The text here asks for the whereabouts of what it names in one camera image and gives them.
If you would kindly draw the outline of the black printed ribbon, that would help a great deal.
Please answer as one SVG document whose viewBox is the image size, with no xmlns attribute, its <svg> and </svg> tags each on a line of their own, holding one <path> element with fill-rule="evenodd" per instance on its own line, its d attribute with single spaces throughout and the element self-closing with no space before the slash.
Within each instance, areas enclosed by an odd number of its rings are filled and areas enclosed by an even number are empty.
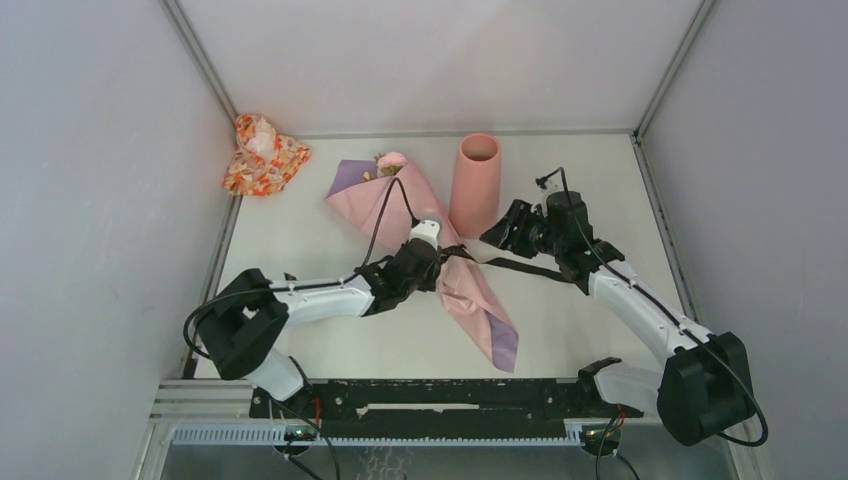
<svg viewBox="0 0 848 480">
<path fill-rule="evenodd" d="M 442 264 L 446 263 L 450 258 L 461 258 L 478 265 L 489 265 L 496 268 L 543 277 L 559 283 L 571 284 L 571 281 L 567 280 L 559 271 L 521 263 L 503 257 L 496 257 L 486 261 L 478 260 L 469 253 L 466 247 L 462 244 L 444 247 L 440 250 L 440 262 Z"/>
</svg>

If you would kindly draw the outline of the pink paper flower bouquet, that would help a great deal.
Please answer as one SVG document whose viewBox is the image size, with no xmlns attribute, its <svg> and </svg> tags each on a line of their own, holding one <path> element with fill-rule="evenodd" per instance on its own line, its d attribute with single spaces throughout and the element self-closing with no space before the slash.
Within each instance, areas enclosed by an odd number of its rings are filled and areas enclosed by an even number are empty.
<svg viewBox="0 0 848 480">
<path fill-rule="evenodd" d="M 413 162 L 387 177 L 365 180 L 376 163 L 342 160 L 326 201 L 353 226 L 395 251 L 411 238 L 444 249 L 461 244 L 445 208 Z M 443 309 L 501 371 L 515 371 L 519 335 L 478 265 L 452 256 L 440 267 L 435 291 Z"/>
</svg>

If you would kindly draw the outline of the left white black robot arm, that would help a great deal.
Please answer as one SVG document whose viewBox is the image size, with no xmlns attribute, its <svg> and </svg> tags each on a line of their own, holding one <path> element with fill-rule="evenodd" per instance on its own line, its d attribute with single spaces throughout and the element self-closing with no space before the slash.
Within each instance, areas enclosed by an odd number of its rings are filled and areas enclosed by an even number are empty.
<svg viewBox="0 0 848 480">
<path fill-rule="evenodd" d="M 439 247 L 410 239 L 395 254 L 339 279 L 273 282 L 248 269 L 188 315 L 184 340 L 221 379 L 246 380 L 298 417 L 310 409 L 313 392 L 299 364 L 275 348 L 284 328 L 393 310 L 416 291 L 434 290 L 440 268 Z"/>
</svg>

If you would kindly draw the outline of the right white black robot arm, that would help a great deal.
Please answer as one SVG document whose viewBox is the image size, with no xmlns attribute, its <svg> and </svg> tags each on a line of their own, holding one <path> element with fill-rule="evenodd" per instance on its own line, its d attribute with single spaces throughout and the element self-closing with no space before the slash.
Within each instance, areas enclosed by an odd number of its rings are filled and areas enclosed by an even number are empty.
<svg viewBox="0 0 848 480">
<path fill-rule="evenodd" d="M 764 417 L 742 341 L 730 332 L 716 335 L 658 300 L 618 249 L 593 236 L 578 193 L 554 193 L 543 206 L 516 200 L 480 239 L 524 258 L 553 257 L 554 279 L 604 305 L 656 358 L 658 372 L 613 358 L 583 368 L 577 393 L 587 414 L 602 416 L 620 404 L 656 415 L 685 446 Z"/>
</svg>

